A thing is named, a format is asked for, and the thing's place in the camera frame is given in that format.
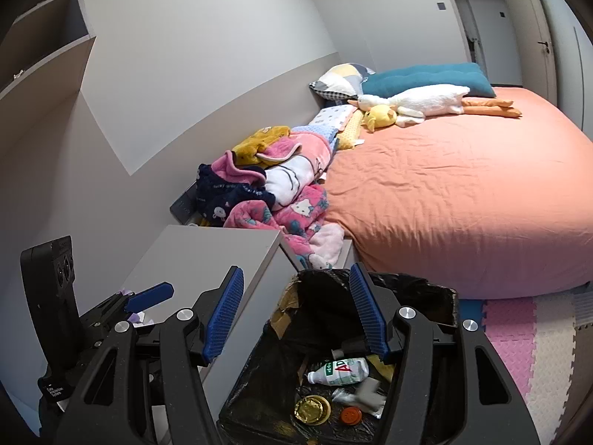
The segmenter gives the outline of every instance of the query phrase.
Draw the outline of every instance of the red cap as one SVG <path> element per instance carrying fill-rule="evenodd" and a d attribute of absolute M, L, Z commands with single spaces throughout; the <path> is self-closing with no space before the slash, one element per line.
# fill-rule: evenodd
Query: red cap
<path fill-rule="evenodd" d="M 362 421 L 362 412 L 355 406 L 349 406 L 340 413 L 340 420 L 346 425 L 358 425 Z"/>

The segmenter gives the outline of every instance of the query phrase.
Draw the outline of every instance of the white bear print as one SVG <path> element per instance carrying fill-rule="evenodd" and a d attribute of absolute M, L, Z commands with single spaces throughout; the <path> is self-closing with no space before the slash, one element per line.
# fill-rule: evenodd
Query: white bear print
<path fill-rule="evenodd" d="M 221 218 L 223 221 L 226 219 L 226 212 L 223 208 L 214 208 L 214 218 Z"/>
<path fill-rule="evenodd" d="M 311 206 L 311 201 L 305 199 L 295 204 L 292 204 L 291 209 L 302 216 L 309 217 L 311 215 L 311 211 L 315 208 Z"/>

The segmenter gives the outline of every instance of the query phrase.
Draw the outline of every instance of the black trash bag liner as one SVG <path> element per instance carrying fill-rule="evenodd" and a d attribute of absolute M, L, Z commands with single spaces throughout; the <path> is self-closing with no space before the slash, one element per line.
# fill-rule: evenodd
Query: black trash bag liner
<path fill-rule="evenodd" d="M 223 406 L 218 421 L 223 438 L 235 445 L 278 444 L 371 444 L 380 432 L 380 420 L 363 413 L 363 421 L 344 425 L 342 405 L 331 402 L 337 387 L 311 385 L 299 372 L 316 371 L 331 361 L 331 350 L 342 342 L 364 334 L 349 291 L 349 270 L 305 270 L 298 274 L 298 309 L 291 309 L 291 322 L 278 338 L 269 322 L 245 364 Z M 431 285 L 425 279 L 399 274 L 370 273 L 374 284 L 392 290 L 402 305 L 412 306 L 428 319 L 456 326 L 457 294 L 449 288 Z M 462 417 L 463 381 L 455 366 L 454 352 L 435 353 L 431 401 L 425 429 L 425 443 L 432 445 L 452 437 Z M 389 383 L 369 363 L 370 376 L 381 382 L 387 395 Z M 394 384 L 397 379 L 395 365 Z M 354 393 L 358 384 L 345 387 Z M 331 403 L 329 420 L 308 426 L 294 417 L 298 400 L 321 395 Z"/>

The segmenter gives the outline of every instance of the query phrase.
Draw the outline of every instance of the gold lid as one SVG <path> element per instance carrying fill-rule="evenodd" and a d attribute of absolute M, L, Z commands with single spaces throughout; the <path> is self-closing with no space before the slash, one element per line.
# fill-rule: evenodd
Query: gold lid
<path fill-rule="evenodd" d="M 321 425 L 331 414 L 330 402 L 319 395 L 309 395 L 295 405 L 295 417 L 306 425 Z"/>

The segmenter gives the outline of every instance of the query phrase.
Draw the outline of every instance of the pile of clothes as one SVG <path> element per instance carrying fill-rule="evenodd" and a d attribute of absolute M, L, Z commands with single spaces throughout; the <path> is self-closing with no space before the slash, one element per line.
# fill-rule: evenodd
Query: pile of clothes
<path fill-rule="evenodd" d="M 306 126 L 260 129 L 212 164 L 201 164 L 199 224 L 280 230 L 305 267 L 335 265 L 344 231 L 324 222 L 329 203 L 317 180 L 338 149 L 338 132 L 356 110 L 335 106 Z"/>

